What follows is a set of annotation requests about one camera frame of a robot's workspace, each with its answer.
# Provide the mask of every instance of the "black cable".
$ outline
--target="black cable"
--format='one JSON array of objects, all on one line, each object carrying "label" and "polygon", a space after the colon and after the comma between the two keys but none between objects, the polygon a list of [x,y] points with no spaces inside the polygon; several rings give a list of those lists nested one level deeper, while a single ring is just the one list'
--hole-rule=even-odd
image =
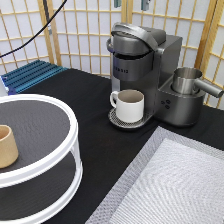
[{"label": "black cable", "polygon": [[42,33],[47,26],[50,24],[50,22],[54,19],[54,17],[61,11],[61,9],[64,7],[65,3],[67,2],[67,0],[64,0],[64,2],[62,3],[62,5],[58,8],[58,10],[54,13],[54,15],[49,19],[49,21],[47,22],[47,24],[36,34],[34,35],[30,40],[28,40],[25,44],[23,44],[21,47],[16,48],[15,50],[12,50],[6,54],[0,55],[0,58],[5,57],[6,55],[12,54],[22,48],[24,48],[27,44],[29,44],[31,41],[33,41],[40,33]]}]

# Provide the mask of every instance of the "stainless steel pitcher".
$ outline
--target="stainless steel pitcher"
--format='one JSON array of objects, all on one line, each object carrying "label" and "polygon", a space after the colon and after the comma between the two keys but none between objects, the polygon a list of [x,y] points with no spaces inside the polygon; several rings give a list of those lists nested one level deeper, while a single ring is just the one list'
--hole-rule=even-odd
[{"label": "stainless steel pitcher", "polygon": [[172,88],[174,91],[184,94],[193,95],[204,90],[216,98],[220,98],[224,91],[210,83],[201,80],[202,72],[195,68],[178,68],[174,71]]}]

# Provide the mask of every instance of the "wooden cup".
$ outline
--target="wooden cup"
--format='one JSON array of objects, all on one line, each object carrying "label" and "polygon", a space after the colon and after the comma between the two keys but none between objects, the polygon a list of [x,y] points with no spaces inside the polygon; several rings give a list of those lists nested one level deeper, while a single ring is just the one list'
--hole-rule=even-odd
[{"label": "wooden cup", "polygon": [[7,167],[18,158],[18,149],[12,129],[0,125],[0,168]]}]

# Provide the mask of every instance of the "black table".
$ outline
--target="black table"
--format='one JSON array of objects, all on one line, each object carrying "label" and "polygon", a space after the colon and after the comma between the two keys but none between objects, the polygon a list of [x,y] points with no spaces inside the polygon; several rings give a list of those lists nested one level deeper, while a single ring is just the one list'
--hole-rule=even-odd
[{"label": "black table", "polygon": [[73,109],[80,128],[81,185],[71,202],[47,224],[85,223],[158,126],[224,149],[224,111],[206,106],[199,122],[190,128],[175,128],[155,119],[135,132],[114,128],[108,120],[110,80],[79,70],[64,71],[23,93],[64,101]]}]

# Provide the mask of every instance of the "round stand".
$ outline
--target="round stand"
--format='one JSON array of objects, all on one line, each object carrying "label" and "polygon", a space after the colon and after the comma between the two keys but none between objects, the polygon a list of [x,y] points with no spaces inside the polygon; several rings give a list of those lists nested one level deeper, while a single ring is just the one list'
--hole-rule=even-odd
[{"label": "round stand", "polygon": [[80,185],[77,120],[65,103],[41,95],[2,97],[0,115],[19,151],[14,164],[0,169],[0,223],[42,223],[61,211]]}]

